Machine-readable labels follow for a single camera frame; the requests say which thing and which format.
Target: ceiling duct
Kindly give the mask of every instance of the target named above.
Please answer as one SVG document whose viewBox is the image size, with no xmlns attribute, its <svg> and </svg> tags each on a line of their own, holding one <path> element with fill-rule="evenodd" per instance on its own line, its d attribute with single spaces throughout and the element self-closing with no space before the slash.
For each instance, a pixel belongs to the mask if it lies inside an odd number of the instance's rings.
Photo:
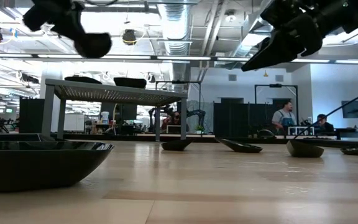
<svg viewBox="0 0 358 224">
<path fill-rule="evenodd" d="M 162 33 L 164 39 L 177 40 L 165 42 L 168 55 L 189 55 L 190 44 L 180 42 L 189 38 L 190 23 L 189 5 L 159 4 L 158 10 L 162 18 Z M 190 81 L 189 63 L 172 63 L 172 80 Z M 173 85 L 174 91 L 182 91 L 183 85 Z"/>
<path fill-rule="evenodd" d="M 236 47 L 236 49 L 230 54 L 230 57 L 245 57 L 250 52 L 253 46 L 247 45 L 246 38 L 248 34 L 250 34 L 251 32 L 257 29 L 263 29 L 263 30 L 273 29 L 273 27 L 270 24 L 263 21 L 263 19 L 260 17 L 260 14 L 266 9 L 268 5 L 270 5 L 272 1 L 273 0 L 263 0 L 260 3 L 260 9 L 258 11 L 247 15 L 241 29 L 241 37 L 243 38 L 243 40 Z M 237 67 L 240 68 L 241 66 L 242 65 L 239 62 L 231 62 L 225 65 L 216 65 L 216 67 L 226 68 L 229 70 L 232 70 Z"/>
</svg>

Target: table leg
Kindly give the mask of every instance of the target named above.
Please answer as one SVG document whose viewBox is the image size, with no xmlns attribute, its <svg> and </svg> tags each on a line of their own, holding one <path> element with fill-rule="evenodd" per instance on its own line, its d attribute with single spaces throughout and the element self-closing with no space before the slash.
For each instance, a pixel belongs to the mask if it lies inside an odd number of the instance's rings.
<svg viewBox="0 0 358 224">
<path fill-rule="evenodd" d="M 50 136 L 52 127 L 53 98 L 55 97 L 55 87 L 47 85 L 45 89 L 44 116 L 42 118 L 42 134 Z"/>
<path fill-rule="evenodd" d="M 155 141 L 160 141 L 160 110 L 161 108 L 158 106 L 155 108 Z"/>
<path fill-rule="evenodd" d="M 187 99 L 181 99 L 181 113 L 180 113 L 180 139 L 186 139 L 186 131 L 187 131 Z"/>
<path fill-rule="evenodd" d="M 57 126 L 57 138 L 63 139 L 65 129 L 66 99 L 60 99 L 59 122 Z"/>
</svg>

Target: grey table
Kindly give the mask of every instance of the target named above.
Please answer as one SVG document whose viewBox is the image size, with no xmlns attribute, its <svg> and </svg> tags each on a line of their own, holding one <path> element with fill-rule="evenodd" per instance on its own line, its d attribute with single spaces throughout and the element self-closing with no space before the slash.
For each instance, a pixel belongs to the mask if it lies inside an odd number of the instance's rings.
<svg viewBox="0 0 358 224">
<path fill-rule="evenodd" d="M 58 138 L 63 139 L 66 100 L 78 100 L 155 106 L 156 141 L 160 140 L 160 108 L 170 103 L 181 101 L 180 138 L 186 139 L 187 94 L 53 79 L 46 79 L 45 84 L 44 117 L 42 121 L 43 135 L 50 136 L 53 98 L 54 95 L 57 95 L 60 99 Z"/>
</svg>

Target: mesh tabletop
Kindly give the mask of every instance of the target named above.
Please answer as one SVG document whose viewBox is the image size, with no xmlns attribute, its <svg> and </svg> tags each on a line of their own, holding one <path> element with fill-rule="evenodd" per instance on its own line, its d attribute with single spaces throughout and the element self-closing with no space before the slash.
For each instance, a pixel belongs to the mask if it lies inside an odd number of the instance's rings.
<svg viewBox="0 0 358 224">
<path fill-rule="evenodd" d="M 129 103 L 147 106 L 165 106 L 187 98 L 187 94 L 144 90 L 123 86 L 71 82 L 46 79 L 46 85 L 55 87 L 55 94 L 66 100 Z"/>
</svg>

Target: table surface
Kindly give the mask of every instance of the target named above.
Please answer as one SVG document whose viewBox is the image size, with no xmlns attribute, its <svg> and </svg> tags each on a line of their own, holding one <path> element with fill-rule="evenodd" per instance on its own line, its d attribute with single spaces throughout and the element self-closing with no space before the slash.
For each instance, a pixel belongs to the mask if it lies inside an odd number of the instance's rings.
<svg viewBox="0 0 358 224">
<path fill-rule="evenodd" d="M 71 82 L 46 79 L 46 85 L 55 87 L 55 94 L 66 100 L 128 103 L 146 106 L 165 106 L 187 98 L 187 94 L 158 90 L 144 90 L 123 86 Z"/>
<path fill-rule="evenodd" d="M 339 149 L 307 159 L 275 144 L 112 143 L 78 185 L 0 194 L 0 224 L 358 224 L 358 157 Z"/>
</svg>

